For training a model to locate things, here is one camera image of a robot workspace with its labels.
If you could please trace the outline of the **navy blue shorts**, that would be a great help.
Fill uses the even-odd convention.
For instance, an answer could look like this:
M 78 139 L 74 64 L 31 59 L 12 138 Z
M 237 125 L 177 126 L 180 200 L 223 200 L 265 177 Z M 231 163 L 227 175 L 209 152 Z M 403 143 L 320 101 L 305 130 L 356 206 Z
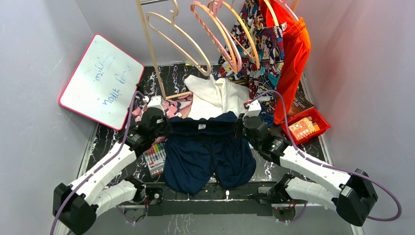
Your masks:
M 235 136 L 234 112 L 199 120 L 172 117 L 169 121 L 172 133 L 164 145 L 163 172 L 169 187 L 196 194 L 212 176 L 225 189 L 237 188 L 253 177 L 256 160 L 249 142 Z

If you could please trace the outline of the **orange hanger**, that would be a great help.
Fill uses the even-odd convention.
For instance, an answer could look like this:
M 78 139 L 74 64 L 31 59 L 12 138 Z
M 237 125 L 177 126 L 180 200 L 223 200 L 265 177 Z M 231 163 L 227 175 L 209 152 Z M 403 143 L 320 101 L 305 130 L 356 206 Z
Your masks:
M 210 0 L 208 3 L 208 8 L 212 11 L 214 17 L 217 17 L 218 10 L 223 6 L 235 16 L 236 22 L 238 23 L 237 26 L 239 27 L 239 29 L 235 29 L 235 32 L 231 32 L 231 30 L 226 27 L 224 28 L 235 43 L 235 46 L 232 48 L 229 47 L 229 50 L 237 57 L 237 71 L 242 70 L 242 56 L 250 58 L 258 69 L 260 67 L 260 59 L 255 46 L 254 37 L 242 17 L 234 10 L 231 4 L 224 0 Z

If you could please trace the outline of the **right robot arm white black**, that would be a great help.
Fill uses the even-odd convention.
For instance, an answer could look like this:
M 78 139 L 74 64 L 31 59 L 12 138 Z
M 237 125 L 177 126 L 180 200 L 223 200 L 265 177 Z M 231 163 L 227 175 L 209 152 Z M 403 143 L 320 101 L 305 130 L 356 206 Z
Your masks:
M 309 179 L 306 181 L 290 174 L 284 175 L 274 186 L 280 202 L 295 199 L 319 204 L 358 227 L 369 218 L 378 196 L 364 171 L 335 169 L 299 150 L 290 141 L 272 135 L 260 117 L 241 114 L 234 129 L 236 137 L 246 139 L 263 159 Z

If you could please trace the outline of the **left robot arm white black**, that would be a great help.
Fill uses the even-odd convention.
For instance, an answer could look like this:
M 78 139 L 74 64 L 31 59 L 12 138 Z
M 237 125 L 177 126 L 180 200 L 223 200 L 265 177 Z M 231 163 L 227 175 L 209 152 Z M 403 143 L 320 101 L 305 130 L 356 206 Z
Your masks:
M 82 235 L 106 211 L 124 202 L 140 204 L 146 200 L 146 184 L 133 176 L 110 186 L 112 179 L 147 151 L 168 130 L 169 122 L 161 105 L 148 106 L 141 120 L 127 125 L 121 142 L 89 171 L 70 184 L 59 184 L 53 192 L 54 220 L 50 234 L 58 222 L 71 232 Z

